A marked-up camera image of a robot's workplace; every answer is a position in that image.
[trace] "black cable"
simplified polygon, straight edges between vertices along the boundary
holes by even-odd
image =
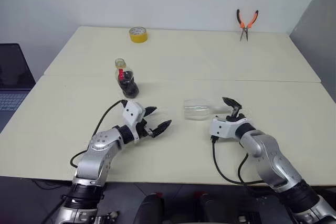
[[[240,163],[239,167],[238,167],[238,178],[240,180],[240,182],[244,183],[243,179],[241,178],[241,174],[240,174],[240,171],[242,169],[242,166],[244,165],[245,161],[247,160],[248,158],[248,153],[246,153],[244,159],[242,160],[242,162]]]
[[[50,183],[50,182],[44,182],[44,184],[48,185],[48,186],[55,186],[55,183]]]
[[[287,214],[288,214],[290,220],[293,222],[293,224],[297,224],[298,222],[297,222],[297,220],[294,218],[294,216],[293,216],[291,210],[289,209],[289,207],[286,207],[285,205],[284,205],[284,207],[285,207],[285,209],[286,209],[286,211],[287,211]]]
[[[245,164],[245,161],[247,160],[247,158],[248,158],[248,153],[246,153],[244,159],[241,161],[241,163],[238,167],[238,171],[237,171],[238,178],[239,178],[240,182],[242,182],[242,183],[244,183],[244,181],[243,181],[243,178],[241,177],[241,171],[242,171],[242,167]],[[276,193],[273,190],[254,190],[250,186],[247,186],[247,185],[244,185],[244,186],[248,190],[248,192],[254,197],[262,197],[262,196],[266,196],[266,195],[270,195],[270,194],[276,196]]]
[[[115,104],[113,104],[111,107],[109,107],[109,108],[105,111],[104,115],[103,115],[103,116],[101,117],[101,119],[99,120],[99,122],[98,122],[98,124],[97,124],[97,126],[96,126],[96,129],[94,130],[92,136],[94,136],[94,135],[97,133],[97,131],[98,131],[98,129],[99,129],[99,126],[101,125],[101,123],[102,123],[102,121],[104,120],[104,118],[105,118],[105,116],[107,115],[107,113],[109,113],[109,111],[110,111],[111,109],[113,109],[115,106],[117,106],[119,103],[122,103],[122,105],[125,107],[125,106],[126,106],[126,103],[127,103],[127,100],[119,100],[118,102],[116,102]],[[81,151],[81,152],[77,153],[75,156],[73,156],[73,157],[71,158],[71,160],[70,160],[70,165],[71,165],[72,167],[74,167],[74,168],[78,168],[78,166],[74,164],[74,159],[75,159],[76,157],[78,157],[79,155],[85,153],[86,151],[87,151],[87,149],[86,149],[85,151]]]
[[[141,191],[144,194],[144,196],[147,196],[147,194],[145,194],[145,192],[136,183],[133,183],[133,185],[135,185],[137,189],[139,189],[139,191]]]
[[[74,159],[75,159],[76,157],[78,157],[79,155],[85,153],[86,151],[87,151],[87,150],[85,150],[85,151],[81,151],[81,152],[77,153],[75,156],[73,156],[73,157],[70,159],[70,165],[71,165],[72,167],[74,167],[74,168],[77,168],[78,165],[75,165],[75,164],[74,164]]]
[[[47,223],[47,221],[53,216],[53,214],[58,210],[58,208],[60,208],[62,206],[62,204],[65,201],[65,196],[62,197],[62,199],[60,200],[60,202],[51,210],[51,212],[43,219],[43,221],[41,222],[41,224],[45,224]]]
[[[32,179],[32,182],[33,182],[38,188],[40,188],[40,189],[42,189],[42,190],[55,190],[55,189],[57,189],[57,188],[64,187],[64,185],[60,185],[60,186],[56,186],[56,187],[48,187],[48,188],[45,188],[45,187],[39,185],[38,182],[35,181],[34,179]]]
[[[183,184],[179,187],[179,189],[177,190],[177,192],[176,192],[176,194],[174,195],[174,197],[173,197],[172,200],[174,200],[174,199],[177,197],[177,195],[178,195],[179,192],[181,191],[182,187],[183,187]]]
[[[214,163],[215,163],[215,166],[216,166],[216,169],[218,171],[218,173],[228,182],[231,182],[233,184],[236,184],[236,185],[254,185],[254,184],[260,184],[260,183],[264,183],[263,180],[256,180],[256,181],[250,181],[250,182],[238,182],[238,181],[234,181],[232,179],[229,179],[228,177],[226,177],[222,172],[221,170],[219,169],[218,167],[218,164],[217,164],[217,160],[216,160],[216,153],[215,153],[215,142],[214,140],[212,140],[212,156],[213,156],[213,159],[214,159]]]

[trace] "gray wall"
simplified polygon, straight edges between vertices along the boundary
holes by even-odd
[[[0,0],[0,42],[20,43],[38,79],[78,26],[239,30],[259,9],[253,31],[291,33],[311,0]]]
[[[290,38],[336,102],[336,0],[312,0]]]

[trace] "orange pliers handle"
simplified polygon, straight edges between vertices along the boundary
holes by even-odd
[[[259,13],[259,11],[256,10],[256,12],[254,13],[253,19],[251,20],[250,23],[248,23],[247,28],[251,28],[252,27],[252,24],[256,21],[256,19],[258,17],[258,13]],[[241,28],[245,28],[245,24],[244,24],[243,20],[240,17],[240,11],[239,11],[239,9],[237,9],[237,20],[240,23],[240,27]]]

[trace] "laptop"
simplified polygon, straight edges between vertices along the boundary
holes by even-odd
[[[20,45],[0,44],[0,132],[34,85]]]

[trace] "laptop keyboard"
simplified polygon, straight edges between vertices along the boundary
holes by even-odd
[[[27,94],[0,94],[0,111],[16,110]]]

